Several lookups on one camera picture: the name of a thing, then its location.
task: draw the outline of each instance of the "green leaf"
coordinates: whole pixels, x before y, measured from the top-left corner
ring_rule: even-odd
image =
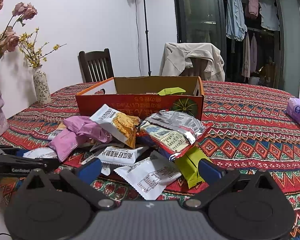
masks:
[[[21,23],[22,27],[26,25],[25,23],[22,22],[22,18],[20,18],[20,19],[18,20],[18,22]]]

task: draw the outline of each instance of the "clothing rod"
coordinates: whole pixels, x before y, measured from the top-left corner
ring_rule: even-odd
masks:
[[[264,34],[267,34],[267,35],[274,36],[273,33],[270,33],[270,32],[267,32],[267,31],[263,31],[263,30],[259,30],[259,29],[255,29],[255,28],[250,28],[250,27],[247,27],[247,29],[250,30],[250,31],[264,33]]]

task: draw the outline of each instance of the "red patterned tablecloth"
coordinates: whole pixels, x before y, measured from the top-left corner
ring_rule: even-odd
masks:
[[[77,115],[75,94],[91,84],[63,88],[52,95],[46,106],[36,104],[9,118],[9,129],[0,144],[35,149],[45,147],[48,134],[65,118]],[[213,121],[201,149],[220,167],[233,167],[242,173],[268,170],[296,212],[291,237],[300,239],[300,126],[285,114],[289,93],[227,82],[203,82],[205,92],[202,120]],[[78,166],[87,153],[74,152],[64,164]],[[1,185],[9,201],[19,180]],[[116,174],[100,176],[92,184],[110,198],[139,199],[140,195]],[[188,189],[183,178],[169,185],[158,199],[181,202],[205,189],[202,183]]]

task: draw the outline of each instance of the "white wall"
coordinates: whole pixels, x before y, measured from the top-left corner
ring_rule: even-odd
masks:
[[[82,82],[77,59],[81,50],[109,48],[115,76],[140,75],[134,0],[4,0],[0,32],[15,4],[21,1],[31,2],[38,15],[25,21],[24,27],[16,25],[17,34],[30,33],[39,26],[38,44],[49,41],[52,47],[67,43],[43,62],[51,93]],[[157,75],[165,42],[177,39],[174,0],[146,0],[146,3],[151,69]],[[141,73],[147,75],[143,0],[137,0],[137,7]],[[5,54],[0,61],[0,88],[7,118],[36,101],[32,72],[19,51]]]

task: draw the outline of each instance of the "lamp stand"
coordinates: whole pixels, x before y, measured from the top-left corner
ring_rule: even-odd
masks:
[[[149,37],[148,37],[148,24],[147,24],[147,12],[146,12],[146,0],[143,0],[143,5],[145,8],[145,22],[146,22],[146,40],[147,40],[147,55],[148,55],[148,75],[151,76],[150,70],[150,55],[149,55]]]

